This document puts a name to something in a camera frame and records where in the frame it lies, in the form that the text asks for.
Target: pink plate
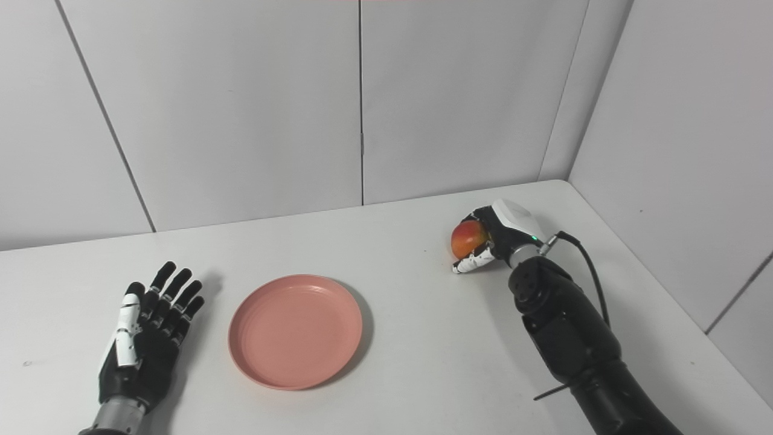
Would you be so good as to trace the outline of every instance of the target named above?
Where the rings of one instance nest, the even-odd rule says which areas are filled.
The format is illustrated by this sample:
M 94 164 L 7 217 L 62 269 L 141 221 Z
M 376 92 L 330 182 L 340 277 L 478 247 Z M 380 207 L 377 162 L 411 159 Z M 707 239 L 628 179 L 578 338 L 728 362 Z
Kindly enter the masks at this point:
M 228 331 L 231 358 L 272 389 L 306 389 L 338 373 L 354 355 L 363 318 L 351 294 L 321 276 L 290 275 L 252 292 Z

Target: apple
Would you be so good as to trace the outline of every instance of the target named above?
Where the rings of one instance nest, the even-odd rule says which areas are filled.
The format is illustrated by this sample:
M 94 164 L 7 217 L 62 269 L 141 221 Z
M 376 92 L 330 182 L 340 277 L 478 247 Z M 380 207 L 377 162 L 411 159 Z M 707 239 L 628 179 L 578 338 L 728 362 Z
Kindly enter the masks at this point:
M 457 259 L 461 260 L 487 240 L 489 240 L 489 234 L 480 222 L 464 221 L 451 233 L 451 251 Z

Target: fingertip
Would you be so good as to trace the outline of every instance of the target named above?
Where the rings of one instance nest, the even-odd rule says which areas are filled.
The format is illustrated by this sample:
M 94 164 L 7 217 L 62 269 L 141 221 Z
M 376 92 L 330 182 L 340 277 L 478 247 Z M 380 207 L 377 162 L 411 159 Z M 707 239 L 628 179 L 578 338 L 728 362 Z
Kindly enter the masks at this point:
M 185 315 L 188 317 L 193 317 L 193 314 L 196 314 L 203 306 L 204 298 L 201 296 L 196 296 L 186 307 Z
M 182 294 L 177 298 L 175 301 L 175 306 L 178 308 L 178 310 L 184 310 L 185 306 L 188 305 L 188 302 L 201 290 L 203 287 L 201 281 L 198 279 L 194 279 L 186 289 L 182 291 Z
M 126 294 L 134 294 L 137 295 L 137 297 L 140 297 L 145 294 L 145 286 L 143 286 L 142 283 L 134 281 L 129 284 L 129 287 L 126 289 Z
M 454 264 L 451 265 L 451 271 L 456 274 L 461 274 L 461 270 L 459 270 L 460 264 L 461 264 L 461 260 L 454 262 Z
M 177 274 L 175 279 L 181 279 L 184 281 L 187 281 L 193 276 L 193 272 L 191 272 L 191 269 L 188 269 L 187 267 L 180 271 L 180 273 Z
M 174 262 L 166 262 L 163 266 L 158 270 L 158 272 L 155 274 L 155 278 L 153 279 L 153 282 L 151 283 L 151 287 L 155 287 L 157 289 L 161 289 L 164 284 L 166 283 L 166 280 L 169 279 L 170 276 L 174 273 L 175 269 L 177 269 L 177 265 L 175 265 Z

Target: robotic hand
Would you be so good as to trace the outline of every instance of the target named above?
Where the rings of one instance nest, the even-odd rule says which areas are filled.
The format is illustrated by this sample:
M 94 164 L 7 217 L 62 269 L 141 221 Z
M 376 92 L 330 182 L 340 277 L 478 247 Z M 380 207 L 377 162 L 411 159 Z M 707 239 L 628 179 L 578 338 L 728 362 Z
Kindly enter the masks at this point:
M 175 300 L 192 276 L 188 269 L 181 270 L 162 292 L 175 268 L 173 262 L 164 264 L 147 292 L 140 283 L 126 290 L 115 341 L 99 374 L 101 407 L 94 424 L 79 435 L 133 435 L 145 414 L 169 392 L 180 345 L 193 315 L 204 304 L 196 296 L 202 288 L 198 280 Z
M 517 204 L 497 200 L 473 211 L 489 240 L 453 266 L 470 272 L 494 259 L 512 273 L 509 288 L 523 325 L 553 377 L 569 388 L 598 435 L 681 435 L 658 410 L 621 360 L 620 343 L 609 327 L 601 284 L 580 242 L 560 231 L 549 241 L 534 217 Z M 603 316 L 571 276 L 545 257 L 557 239 L 577 246 L 599 291 Z

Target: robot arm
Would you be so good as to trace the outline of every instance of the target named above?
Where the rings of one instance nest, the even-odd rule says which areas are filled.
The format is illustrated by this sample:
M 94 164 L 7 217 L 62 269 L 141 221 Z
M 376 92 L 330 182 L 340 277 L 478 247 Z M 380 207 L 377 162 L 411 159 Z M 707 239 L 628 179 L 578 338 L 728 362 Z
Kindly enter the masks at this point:
M 523 326 L 553 377 L 570 389 L 594 431 L 599 435 L 681 435 L 628 371 L 606 319 L 571 276 L 545 257 L 555 237 L 543 243 L 532 215 L 504 200 L 477 209 L 469 218 L 477 218 L 489 232 L 491 240 L 486 245 L 491 246 L 492 256 L 513 267 L 508 285 L 523 315 Z M 564 238 L 576 241 L 568 235 Z M 454 272 L 476 269 L 474 258 L 484 251 L 478 247 L 454 265 Z

